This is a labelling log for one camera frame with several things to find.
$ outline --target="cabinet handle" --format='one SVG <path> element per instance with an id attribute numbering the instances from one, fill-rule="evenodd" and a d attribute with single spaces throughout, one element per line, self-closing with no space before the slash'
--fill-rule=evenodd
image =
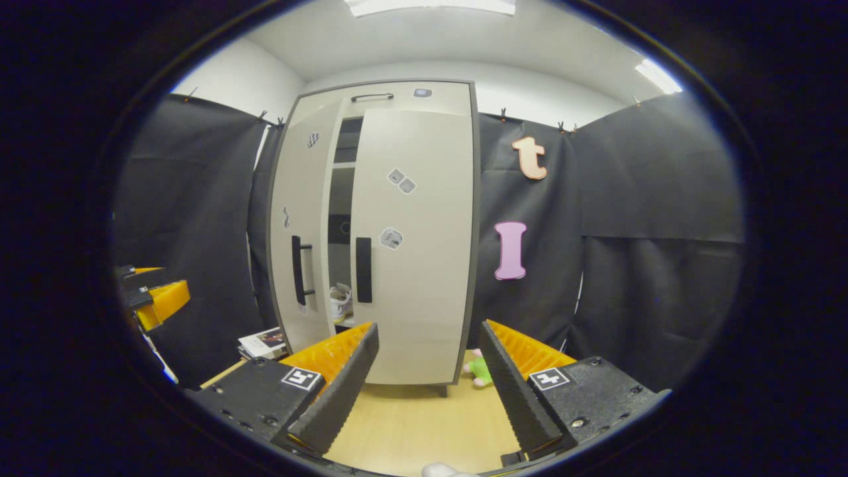
<path id="1" fill-rule="evenodd" d="M 292 235 L 292 268 L 294 270 L 294 294 L 298 297 L 298 303 L 306 306 L 306 295 L 314 294 L 315 290 L 304 291 L 304 265 L 300 260 L 300 251 L 310 250 L 312 245 L 301 245 L 300 237 Z"/>
<path id="2" fill-rule="evenodd" d="M 371 303 L 371 239 L 356 238 L 356 298 Z"/>
<path id="3" fill-rule="evenodd" d="M 386 99 L 394 98 L 394 95 L 391 93 L 376 93 L 376 94 L 361 94 L 359 96 L 354 96 L 350 99 L 351 103 L 356 103 L 356 100 L 359 98 L 369 98 L 370 96 L 385 96 Z"/>

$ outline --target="shoe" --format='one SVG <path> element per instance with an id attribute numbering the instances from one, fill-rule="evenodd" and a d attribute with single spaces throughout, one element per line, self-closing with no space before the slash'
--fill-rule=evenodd
<path id="1" fill-rule="evenodd" d="M 354 312 L 354 299 L 350 287 L 341 283 L 330 288 L 330 316 L 335 323 L 341 323 L 344 318 Z"/>

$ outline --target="pink letter i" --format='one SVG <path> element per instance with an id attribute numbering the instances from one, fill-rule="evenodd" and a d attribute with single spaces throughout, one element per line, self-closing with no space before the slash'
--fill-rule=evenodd
<path id="1" fill-rule="evenodd" d="M 494 277 L 517 280 L 527 275 L 522 267 L 522 234 L 527 226 L 521 222 L 501 222 L 494 229 L 500 234 L 500 268 L 494 272 Z"/>

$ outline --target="green plush toy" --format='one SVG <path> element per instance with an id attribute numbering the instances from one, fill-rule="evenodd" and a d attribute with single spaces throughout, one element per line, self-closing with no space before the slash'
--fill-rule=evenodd
<path id="1" fill-rule="evenodd" d="M 492 375 L 488 373 L 486 360 L 483 359 L 483 352 L 476 349 L 472 351 L 472 353 L 477 356 L 477 359 L 467 362 L 462 369 L 465 370 L 466 373 L 474 373 L 474 385 L 476 387 L 482 388 L 492 384 Z"/>

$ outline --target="ceiling light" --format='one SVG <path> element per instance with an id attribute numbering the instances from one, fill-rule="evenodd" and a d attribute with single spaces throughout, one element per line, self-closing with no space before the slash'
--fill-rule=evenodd
<path id="1" fill-rule="evenodd" d="M 680 93 L 683 89 L 659 66 L 649 59 L 644 59 L 640 65 L 636 65 L 636 71 L 656 84 L 663 93 Z"/>
<path id="2" fill-rule="evenodd" d="M 402 8 L 472 8 L 495 12 L 497 14 L 514 15 L 516 13 L 516 0 L 344 0 L 350 13 L 355 17 L 362 15 L 377 14 L 389 10 Z"/>

